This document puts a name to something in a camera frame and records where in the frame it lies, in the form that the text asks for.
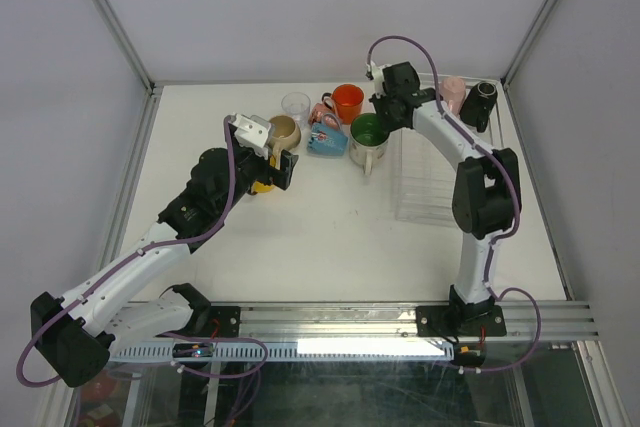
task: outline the white wall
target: white wall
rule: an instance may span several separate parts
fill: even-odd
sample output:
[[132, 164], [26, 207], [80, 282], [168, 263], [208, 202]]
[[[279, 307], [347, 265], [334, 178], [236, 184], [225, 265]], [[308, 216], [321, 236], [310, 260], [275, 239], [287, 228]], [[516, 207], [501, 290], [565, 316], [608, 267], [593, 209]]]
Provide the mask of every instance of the white wall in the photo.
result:
[[0, 424], [27, 426], [29, 305], [90, 271], [144, 95], [91, 0], [0, 0], [0, 16]]
[[[426, 42], [438, 68], [500, 76], [543, 0], [110, 0], [154, 80], [364, 78], [378, 37]], [[389, 61], [408, 46], [381, 46]]]
[[570, 282], [640, 425], [640, 0], [562, 0], [513, 101]]

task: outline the white table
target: white table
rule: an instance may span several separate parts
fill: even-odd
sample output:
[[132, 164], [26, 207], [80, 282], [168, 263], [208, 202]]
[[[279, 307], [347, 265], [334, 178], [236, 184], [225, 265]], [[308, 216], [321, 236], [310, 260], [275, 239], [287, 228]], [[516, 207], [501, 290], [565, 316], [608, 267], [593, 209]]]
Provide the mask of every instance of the white table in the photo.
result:
[[[372, 84], [357, 84], [369, 98]], [[132, 244], [182, 192], [204, 150], [224, 146], [222, 121], [227, 114], [268, 119], [281, 113], [285, 94], [305, 92], [313, 104], [336, 85], [165, 87], [123, 245]], [[492, 129], [501, 132], [504, 146], [519, 154], [523, 209], [520, 232], [502, 245], [496, 290], [519, 286], [539, 300], [565, 299], [515, 128], [499, 92]], [[364, 110], [372, 110], [367, 101]], [[186, 262], [156, 278], [136, 300], [156, 298], [167, 286], [182, 282], [191, 282], [212, 301], [446, 300], [458, 271], [461, 232], [394, 219], [389, 152], [367, 179], [348, 155], [307, 155], [307, 136], [308, 130], [295, 152], [300, 159], [288, 191], [245, 196], [224, 229]]]

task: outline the blue mug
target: blue mug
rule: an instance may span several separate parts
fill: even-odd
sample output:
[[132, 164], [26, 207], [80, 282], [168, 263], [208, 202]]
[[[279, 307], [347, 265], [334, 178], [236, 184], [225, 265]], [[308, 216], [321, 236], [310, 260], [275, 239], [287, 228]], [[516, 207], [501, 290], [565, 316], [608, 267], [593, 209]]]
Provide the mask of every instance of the blue mug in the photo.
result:
[[333, 114], [324, 114], [320, 122], [311, 126], [311, 137], [307, 144], [307, 150], [312, 154], [329, 157], [340, 157], [347, 150], [349, 138], [339, 128], [338, 130], [327, 125], [326, 118], [334, 120], [338, 127], [342, 127], [340, 120]]

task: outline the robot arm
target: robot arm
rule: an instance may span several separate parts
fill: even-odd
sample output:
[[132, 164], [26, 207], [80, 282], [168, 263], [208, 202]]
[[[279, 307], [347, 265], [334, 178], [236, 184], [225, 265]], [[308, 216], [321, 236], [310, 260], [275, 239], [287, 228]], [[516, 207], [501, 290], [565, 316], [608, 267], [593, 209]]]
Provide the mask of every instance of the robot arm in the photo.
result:
[[31, 304], [34, 337], [50, 319], [67, 311], [35, 347], [70, 387], [97, 375], [110, 354], [167, 331], [195, 334], [208, 321], [209, 301], [189, 284], [170, 287], [156, 301], [124, 307], [153, 278], [195, 252], [215, 233], [225, 209], [228, 211], [232, 186], [231, 207], [256, 181], [283, 190], [289, 187], [297, 156], [283, 151], [280, 168], [269, 164], [271, 124], [259, 117], [237, 115], [228, 128], [233, 180], [227, 149], [207, 150], [191, 170], [185, 190], [133, 247], [61, 298], [45, 292]]
[[[441, 112], [434, 89], [421, 89], [413, 67], [404, 62], [377, 67], [369, 78], [371, 98], [381, 126], [387, 131], [411, 128], [429, 139], [456, 170], [453, 215], [464, 232], [460, 270], [449, 292], [456, 323], [488, 313], [494, 298], [488, 289], [493, 277], [500, 236], [514, 219], [513, 202], [505, 179], [486, 157], [492, 153], [514, 184], [520, 202], [518, 159], [511, 149], [496, 150], [472, 133], [457, 117]], [[494, 181], [485, 185], [485, 177]]]

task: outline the black mounting plate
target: black mounting plate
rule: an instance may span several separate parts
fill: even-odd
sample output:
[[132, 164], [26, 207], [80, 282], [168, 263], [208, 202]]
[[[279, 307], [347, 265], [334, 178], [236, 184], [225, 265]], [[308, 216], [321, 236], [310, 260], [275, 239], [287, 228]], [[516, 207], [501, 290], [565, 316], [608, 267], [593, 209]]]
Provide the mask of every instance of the black mounting plate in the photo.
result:
[[217, 320], [220, 325], [216, 337], [225, 339], [238, 337], [240, 332], [240, 307], [212, 305], [209, 310], [209, 322], [198, 333], [198, 337], [211, 337], [211, 334], [218, 327], [214, 320]]
[[485, 328], [487, 337], [506, 337], [502, 308], [494, 305], [487, 315], [464, 322], [457, 330], [452, 329], [447, 322], [443, 322], [448, 305], [420, 305], [416, 307], [416, 325], [418, 337], [480, 337], [482, 327]]

